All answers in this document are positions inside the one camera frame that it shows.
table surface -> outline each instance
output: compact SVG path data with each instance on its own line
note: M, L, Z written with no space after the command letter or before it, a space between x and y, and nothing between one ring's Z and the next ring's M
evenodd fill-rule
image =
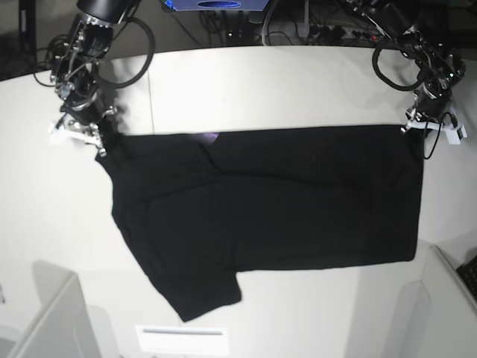
M143 60L116 60L110 71L125 80ZM240 304L187 326L228 327L237 358L380 357L399 292L422 277L429 242L455 266L477 247L477 64L467 66L455 99L470 138L460 146L441 139L426 163L413 262L240 274ZM383 52L382 67L396 81L397 70L409 81L417 72L397 51ZM147 75L118 91L117 103L120 130L140 135L398 124L412 98L374 75L369 49L283 46L157 54ZM59 107L31 76L0 83L0 281L10 302L0 306L0 324L23 330L34 315L31 264L44 260L78 272L86 301L108 312L125 358L150 358L133 326L180 322L114 225L110 179L94 149L48 144Z

